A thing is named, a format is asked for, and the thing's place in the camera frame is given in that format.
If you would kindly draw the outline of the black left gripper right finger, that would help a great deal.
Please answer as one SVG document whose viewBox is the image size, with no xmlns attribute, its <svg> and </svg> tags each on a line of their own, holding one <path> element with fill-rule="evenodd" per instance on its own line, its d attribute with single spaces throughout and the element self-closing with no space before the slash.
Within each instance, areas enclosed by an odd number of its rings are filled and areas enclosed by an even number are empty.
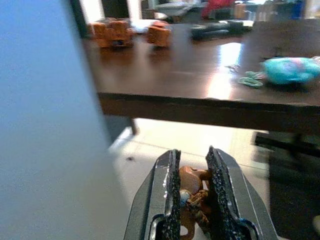
<svg viewBox="0 0 320 240">
<path fill-rule="evenodd" d="M 213 146 L 205 159 L 211 240 L 278 240 L 264 201 L 236 160 Z"/>
</svg>

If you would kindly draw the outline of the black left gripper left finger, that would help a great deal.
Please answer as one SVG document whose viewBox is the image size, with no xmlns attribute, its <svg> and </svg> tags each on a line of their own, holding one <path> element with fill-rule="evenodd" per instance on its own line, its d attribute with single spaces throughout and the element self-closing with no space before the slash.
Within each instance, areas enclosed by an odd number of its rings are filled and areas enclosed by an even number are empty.
<svg viewBox="0 0 320 240">
<path fill-rule="evenodd" d="M 160 155 L 137 190 L 123 240 L 180 240 L 181 151 Z"/>
</svg>

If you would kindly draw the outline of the brown toy keychain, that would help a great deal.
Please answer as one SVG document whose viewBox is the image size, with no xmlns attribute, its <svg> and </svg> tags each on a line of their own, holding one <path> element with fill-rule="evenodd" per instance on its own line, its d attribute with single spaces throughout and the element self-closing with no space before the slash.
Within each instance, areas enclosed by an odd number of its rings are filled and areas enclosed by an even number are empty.
<svg viewBox="0 0 320 240">
<path fill-rule="evenodd" d="M 210 232 L 211 207 L 208 204 L 209 191 L 203 183 L 208 183 L 211 174 L 208 170 L 191 166 L 179 169 L 180 177 L 180 225 L 187 233 L 180 235 L 180 240 L 192 240 L 195 235 L 195 225 L 206 234 Z"/>
</svg>

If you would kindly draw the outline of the dark chair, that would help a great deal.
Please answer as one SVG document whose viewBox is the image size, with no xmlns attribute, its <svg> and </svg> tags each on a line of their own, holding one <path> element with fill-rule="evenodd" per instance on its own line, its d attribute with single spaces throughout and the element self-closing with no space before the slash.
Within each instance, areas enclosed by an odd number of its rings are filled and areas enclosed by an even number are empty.
<svg viewBox="0 0 320 240">
<path fill-rule="evenodd" d="M 270 216 L 277 234 L 289 240 L 320 240 L 320 135 L 255 132 L 267 151 Z"/>
</svg>

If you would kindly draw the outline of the dark wooden table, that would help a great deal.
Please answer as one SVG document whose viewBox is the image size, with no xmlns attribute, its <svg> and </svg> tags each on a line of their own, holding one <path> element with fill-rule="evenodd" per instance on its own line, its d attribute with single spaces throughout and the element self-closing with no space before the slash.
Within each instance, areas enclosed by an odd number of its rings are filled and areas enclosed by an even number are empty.
<svg viewBox="0 0 320 240">
<path fill-rule="evenodd" d="M 114 50 L 82 43 L 106 115 L 320 135 L 320 79 L 287 87 L 239 83 L 266 58 L 320 55 L 320 20 L 257 22 L 242 37 L 202 41 L 191 39 L 188 24 L 174 24 L 169 48 L 141 36 Z"/>
</svg>

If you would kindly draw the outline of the turquoise plush toy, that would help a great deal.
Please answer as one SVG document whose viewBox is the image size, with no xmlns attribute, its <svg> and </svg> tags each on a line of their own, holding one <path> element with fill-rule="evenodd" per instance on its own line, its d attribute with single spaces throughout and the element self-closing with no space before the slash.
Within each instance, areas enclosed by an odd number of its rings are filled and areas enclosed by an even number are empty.
<svg viewBox="0 0 320 240">
<path fill-rule="evenodd" d="M 274 57 L 261 63 L 267 80 L 274 85 L 305 84 L 320 76 L 319 57 Z"/>
</svg>

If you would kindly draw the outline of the orange block toy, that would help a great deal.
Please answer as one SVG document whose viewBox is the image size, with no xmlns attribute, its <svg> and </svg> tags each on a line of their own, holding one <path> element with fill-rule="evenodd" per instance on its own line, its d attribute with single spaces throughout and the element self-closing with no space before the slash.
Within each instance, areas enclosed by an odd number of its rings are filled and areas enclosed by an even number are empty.
<svg viewBox="0 0 320 240">
<path fill-rule="evenodd" d="M 156 47 L 168 48 L 171 45 L 171 25 L 166 21 L 155 21 L 146 32 L 146 41 Z"/>
<path fill-rule="evenodd" d="M 104 18 L 87 25 L 90 38 L 100 48 L 131 47 L 134 31 L 126 19 Z"/>
</svg>

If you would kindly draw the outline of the black flat object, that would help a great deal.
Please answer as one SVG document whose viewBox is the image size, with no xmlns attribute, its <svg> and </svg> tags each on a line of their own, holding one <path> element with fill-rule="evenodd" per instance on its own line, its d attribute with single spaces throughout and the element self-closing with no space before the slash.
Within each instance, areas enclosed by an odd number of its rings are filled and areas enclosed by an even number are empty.
<svg viewBox="0 0 320 240">
<path fill-rule="evenodd" d="M 193 24 L 190 27 L 190 32 L 194 40 L 202 40 L 222 35 L 242 35 L 243 33 L 251 31 L 254 23 L 252 20 L 220 20 L 218 22 Z"/>
</svg>

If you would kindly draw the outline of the red cloth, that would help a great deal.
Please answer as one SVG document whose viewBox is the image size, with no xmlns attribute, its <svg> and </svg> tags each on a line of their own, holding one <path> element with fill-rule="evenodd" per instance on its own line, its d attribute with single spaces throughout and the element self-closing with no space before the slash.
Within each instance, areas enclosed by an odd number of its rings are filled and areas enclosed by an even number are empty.
<svg viewBox="0 0 320 240">
<path fill-rule="evenodd" d="M 208 0 L 201 12 L 201 17 L 208 19 L 213 10 L 231 7 L 234 2 L 235 0 Z"/>
</svg>

